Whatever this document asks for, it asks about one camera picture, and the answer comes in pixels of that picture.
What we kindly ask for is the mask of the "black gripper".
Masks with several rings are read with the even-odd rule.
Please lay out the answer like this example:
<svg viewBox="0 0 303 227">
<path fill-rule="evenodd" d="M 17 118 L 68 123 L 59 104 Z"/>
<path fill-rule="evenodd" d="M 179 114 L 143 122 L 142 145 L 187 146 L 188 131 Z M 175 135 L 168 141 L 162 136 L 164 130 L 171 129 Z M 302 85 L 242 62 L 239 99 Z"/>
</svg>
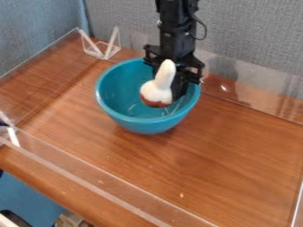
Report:
<svg viewBox="0 0 303 227">
<path fill-rule="evenodd" d="M 160 69 L 160 64 L 170 59 L 176 64 L 176 74 L 172 79 L 172 100 L 176 101 L 188 88 L 188 82 L 198 85 L 203 82 L 204 63 L 195 57 L 196 24 L 206 24 L 196 17 L 199 0 L 155 0 L 156 12 L 160 14 L 158 28 L 160 30 L 160 45 L 146 44 L 144 63 L 152 67 L 152 79 Z"/>
</svg>

